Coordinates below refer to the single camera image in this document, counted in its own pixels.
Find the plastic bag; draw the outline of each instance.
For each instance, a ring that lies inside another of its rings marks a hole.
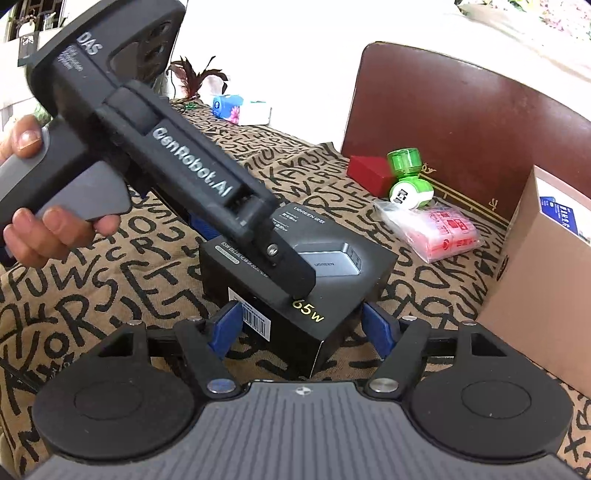
[[[426,263],[468,252],[482,245],[474,224],[458,210],[441,204],[407,210],[374,201],[382,221]]]

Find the human hand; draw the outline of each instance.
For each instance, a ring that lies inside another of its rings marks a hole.
[[[30,158],[43,145],[41,127],[33,115],[17,121],[0,143],[0,164],[11,155]],[[96,233],[113,235],[121,218],[108,215],[95,223],[81,220],[62,207],[51,207],[37,219],[30,210],[18,209],[4,229],[4,241],[22,265],[42,268],[50,258],[65,260],[70,250],[89,246]]]

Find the label on box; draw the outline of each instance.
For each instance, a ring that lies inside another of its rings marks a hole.
[[[542,179],[536,179],[541,211],[591,244],[591,210]]]
[[[237,300],[242,303],[242,321],[261,335],[267,342],[270,342],[271,321],[230,287],[228,287],[228,299],[229,301]]]
[[[246,263],[249,267],[257,270],[261,275],[267,276],[267,274],[264,273],[260,268],[258,268],[254,263],[252,263],[238,250],[236,250],[233,246],[227,244],[226,242],[222,242],[221,246],[216,245],[216,250],[233,264],[238,265],[240,263],[240,260],[242,260],[242,262]]]
[[[553,220],[556,220],[559,224],[568,228],[575,235],[579,234],[577,222],[574,219],[574,212],[572,208],[542,198],[540,198],[540,204],[542,207],[542,212],[545,215],[549,216]]]

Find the red box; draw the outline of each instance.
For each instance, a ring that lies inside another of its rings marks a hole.
[[[387,198],[396,182],[388,160],[383,157],[351,155],[347,176],[378,198]]]

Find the ugreen charger box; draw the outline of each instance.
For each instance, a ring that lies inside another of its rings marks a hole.
[[[273,221],[316,270],[306,299],[291,299],[223,236],[200,247],[203,290],[219,307],[239,300],[244,330],[309,378],[358,325],[362,303],[379,298],[398,255],[298,203],[276,210]]]

